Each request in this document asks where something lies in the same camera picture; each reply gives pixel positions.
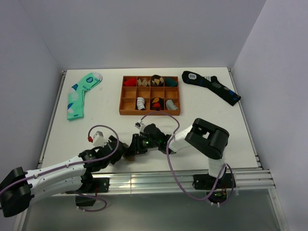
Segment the brown argyle rolled sock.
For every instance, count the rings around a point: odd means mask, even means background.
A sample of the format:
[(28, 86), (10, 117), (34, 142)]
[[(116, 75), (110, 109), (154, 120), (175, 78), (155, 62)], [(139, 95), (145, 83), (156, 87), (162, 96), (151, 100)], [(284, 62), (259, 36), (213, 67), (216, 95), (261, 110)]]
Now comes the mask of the brown argyle rolled sock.
[(164, 78), (160, 75), (151, 76), (151, 86), (152, 87), (163, 87), (164, 86)]

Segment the dark teal rolled sock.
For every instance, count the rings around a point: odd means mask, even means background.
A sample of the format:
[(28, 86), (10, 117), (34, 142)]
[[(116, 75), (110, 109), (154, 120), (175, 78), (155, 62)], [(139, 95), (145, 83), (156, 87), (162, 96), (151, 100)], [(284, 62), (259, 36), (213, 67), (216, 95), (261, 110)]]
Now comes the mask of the dark teal rolled sock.
[(178, 82), (170, 77), (165, 78), (165, 86), (166, 87), (177, 87)]

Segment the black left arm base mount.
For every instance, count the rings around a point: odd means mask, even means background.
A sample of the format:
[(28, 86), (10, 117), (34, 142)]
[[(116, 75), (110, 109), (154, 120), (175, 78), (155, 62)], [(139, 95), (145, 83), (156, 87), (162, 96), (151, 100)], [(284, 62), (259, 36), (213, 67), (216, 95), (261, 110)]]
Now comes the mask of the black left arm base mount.
[[(107, 207), (107, 201), (99, 197), (99, 193), (107, 193), (109, 191), (109, 183), (109, 178), (94, 178), (89, 186), (77, 191), (67, 191), (66, 194), (75, 195), (77, 209), (84, 212), (99, 212)], [(103, 207), (91, 209), (96, 202), (102, 202)]]

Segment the tan brown ribbed sock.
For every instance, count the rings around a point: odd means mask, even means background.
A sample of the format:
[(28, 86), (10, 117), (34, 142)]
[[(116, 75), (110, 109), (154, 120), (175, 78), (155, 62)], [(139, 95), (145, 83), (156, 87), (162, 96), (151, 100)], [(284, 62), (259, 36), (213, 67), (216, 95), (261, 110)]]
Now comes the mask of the tan brown ribbed sock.
[(134, 152), (125, 152), (122, 154), (123, 158), (129, 162), (135, 161), (135, 153)]

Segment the black red argyle rolled sock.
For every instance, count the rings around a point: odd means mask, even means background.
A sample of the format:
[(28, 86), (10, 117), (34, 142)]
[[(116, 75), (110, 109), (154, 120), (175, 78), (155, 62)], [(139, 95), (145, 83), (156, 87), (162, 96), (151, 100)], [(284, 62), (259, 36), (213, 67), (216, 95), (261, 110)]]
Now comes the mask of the black red argyle rolled sock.
[(160, 97), (152, 98), (150, 101), (150, 109), (155, 111), (164, 110), (164, 99)]

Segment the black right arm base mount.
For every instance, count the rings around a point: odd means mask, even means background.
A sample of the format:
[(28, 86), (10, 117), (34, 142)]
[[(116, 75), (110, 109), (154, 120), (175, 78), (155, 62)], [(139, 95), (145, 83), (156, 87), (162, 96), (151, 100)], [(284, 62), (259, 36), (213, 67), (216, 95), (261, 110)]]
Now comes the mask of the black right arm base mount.
[(192, 186), (196, 190), (206, 190), (208, 195), (212, 187), (215, 186), (214, 192), (209, 196), (208, 201), (213, 204), (220, 205), (228, 199), (227, 190), (233, 192), (236, 188), (236, 181), (234, 175), (231, 173), (224, 173), (215, 184), (216, 178), (209, 176), (208, 174), (195, 174), (193, 175)]

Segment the beige argyle rolled sock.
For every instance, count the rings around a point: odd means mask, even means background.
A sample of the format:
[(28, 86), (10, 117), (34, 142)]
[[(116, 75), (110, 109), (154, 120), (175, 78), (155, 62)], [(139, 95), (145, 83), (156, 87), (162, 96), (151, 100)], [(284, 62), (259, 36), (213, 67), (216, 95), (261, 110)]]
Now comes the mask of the beige argyle rolled sock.
[(147, 79), (147, 78), (137, 79), (137, 86), (138, 87), (149, 87), (150, 85), (151, 85), (150, 79)]

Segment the black blue patterned sock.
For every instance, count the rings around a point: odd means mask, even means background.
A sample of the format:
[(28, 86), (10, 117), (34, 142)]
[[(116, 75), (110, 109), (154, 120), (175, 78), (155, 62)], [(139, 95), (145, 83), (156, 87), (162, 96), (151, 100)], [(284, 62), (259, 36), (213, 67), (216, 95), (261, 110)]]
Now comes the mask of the black blue patterned sock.
[(184, 71), (182, 80), (186, 84), (207, 88), (231, 106), (240, 101), (241, 96), (219, 82), (216, 76), (201, 76), (198, 73)]

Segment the aluminium table edge rail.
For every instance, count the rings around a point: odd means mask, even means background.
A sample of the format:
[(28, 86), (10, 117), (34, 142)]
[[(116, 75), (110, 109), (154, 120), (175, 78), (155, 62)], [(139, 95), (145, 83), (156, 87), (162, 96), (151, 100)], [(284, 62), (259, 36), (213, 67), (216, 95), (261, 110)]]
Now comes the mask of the aluminium table edge rail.
[[(67, 161), (80, 152), (91, 149), (88, 135), (102, 131), (105, 137), (118, 135), (120, 141), (131, 142), (137, 131), (135, 123), (141, 115), (121, 115), (119, 103), (123, 76), (177, 76), (183, 68), (100, 69), (103, 80), (85, 95), (84, 117), (74, 121), (66, 118), (65, 106), (69, 89), (89, 71), (68, 70), (61, 83), (40, 163), (35, 169)], [(243, 112), (239, 104), (230, 106), (211, 91), (180, 84), (179, 116), (149, 115), (144, 123), (156, 124), (163, 132), (183, 130), (196, 118), (216, 124), (230, 133), (225, 149), (226, 162), (235, 175), (236, 189), (258, 190), (275, 187), (269, 170), (263, 170), (253, 147)], [(134, 162), (121, 159), (94, 173), (95, 178), (110, 179), (109, 194), (176, 193), (193, 191), (193, 175), (208, 171), (208, 159), (195, 148), (188, 147), (167, 157), (158, 150), (136, 157)]]

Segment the white striped rolled sock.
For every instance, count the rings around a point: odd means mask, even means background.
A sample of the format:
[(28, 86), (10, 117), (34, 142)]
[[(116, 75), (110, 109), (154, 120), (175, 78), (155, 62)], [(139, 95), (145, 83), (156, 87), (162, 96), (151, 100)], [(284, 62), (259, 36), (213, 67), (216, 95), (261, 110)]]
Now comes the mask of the white striped rolled sock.
[(143, 97), (138, 97), (136, 101), (136, 106), (138, 110), (145, 110), (145, 99)]

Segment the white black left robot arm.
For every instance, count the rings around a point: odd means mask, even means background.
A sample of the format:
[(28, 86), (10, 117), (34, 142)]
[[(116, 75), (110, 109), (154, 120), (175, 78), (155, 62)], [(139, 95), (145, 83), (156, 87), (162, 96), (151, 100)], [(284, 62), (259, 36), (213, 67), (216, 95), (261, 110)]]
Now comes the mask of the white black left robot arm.
[(85, 150), (62, 163), (35, 170), (17, 167), (0, 183), (0, 208), (4, 217), (13, 217), (31, 204), (59, 193), (92, 193), (92, 176), (119, 161), (128, 145), (110, 136), (102, 146)]

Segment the mint green patterned sock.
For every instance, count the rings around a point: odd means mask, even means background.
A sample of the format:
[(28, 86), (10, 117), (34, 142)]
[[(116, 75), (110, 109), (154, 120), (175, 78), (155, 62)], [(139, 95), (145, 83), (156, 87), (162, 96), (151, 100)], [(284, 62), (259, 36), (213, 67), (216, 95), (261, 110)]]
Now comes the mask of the mint green patterned sock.
[(84, 117), (85, 93), (92, 90), (103, 80), (101, 74), (91, 72), (85, 75), (69, 90), (67, 103), (67, 120), (72, 121)]

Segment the grey rolled sock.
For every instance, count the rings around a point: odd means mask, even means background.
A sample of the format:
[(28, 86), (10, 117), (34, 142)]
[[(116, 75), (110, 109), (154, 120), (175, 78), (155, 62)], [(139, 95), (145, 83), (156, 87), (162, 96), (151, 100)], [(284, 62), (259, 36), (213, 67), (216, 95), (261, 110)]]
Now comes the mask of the grey rolled sock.
[(171, 110), (171, 111), (179, 110), (179, 108), (174, 104), (174, 102), (171, 99), (166, 100), (166, 108), (167, 110)]

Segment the orange compartment tray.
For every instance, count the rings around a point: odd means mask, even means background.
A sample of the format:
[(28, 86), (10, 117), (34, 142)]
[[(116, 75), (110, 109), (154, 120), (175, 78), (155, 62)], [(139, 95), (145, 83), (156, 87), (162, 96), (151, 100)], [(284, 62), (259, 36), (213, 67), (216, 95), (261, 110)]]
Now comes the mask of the orange compartment tray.
[[(159, 111), (150, 109), (150, 101), (152, 98), (160, 97), (164, 99), (164, 110), (161, 112), (166, 112), (173, 116), (179, 116), (181, 113), (180, 107), (180, 84), (179, 78), (177, 76), (162, 76), (164, 79), (170, 77), (178, 82), (177, 87), (166, 87), (165, 84), (163, 87), (125, 87), (123, 85), (124, 81), (129, 78), (147, 78), (151, 80), (151, 76), (123, 76), (122, 78), (122, 87), (119, 103), (119, 113), (121, 115), (145, 115), (149, 112), (154, 112), (155, 115), (158, 115)], [(136, 101), (138, 97), (143, 97), (145, 99), (145, 110), (141, 111), (137, 109)], [(179, 108), (177, 111), (167, 110), (166, 100), (171, 99), (174, 104)]]

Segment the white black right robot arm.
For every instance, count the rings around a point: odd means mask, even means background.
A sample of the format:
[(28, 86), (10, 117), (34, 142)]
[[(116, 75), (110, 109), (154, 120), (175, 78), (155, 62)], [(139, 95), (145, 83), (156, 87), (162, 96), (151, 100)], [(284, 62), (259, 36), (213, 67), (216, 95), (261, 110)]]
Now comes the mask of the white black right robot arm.
[(220, 187), (226, 171), (224, 150), (230, 134), (227, 130), (201, 118), (194, 120), (185, 130), (176, 134), (165, 134), (155, 124), (145, 125), (142, 120), (135, 124), (139, 130), (132, 135), (131, 144), (123, 157), (133, 161), (139, 154), (145, 154), (149, 149), (156, 148), (166, 154), (193, 147), (208, 158), (208, 182), (212, 187)]

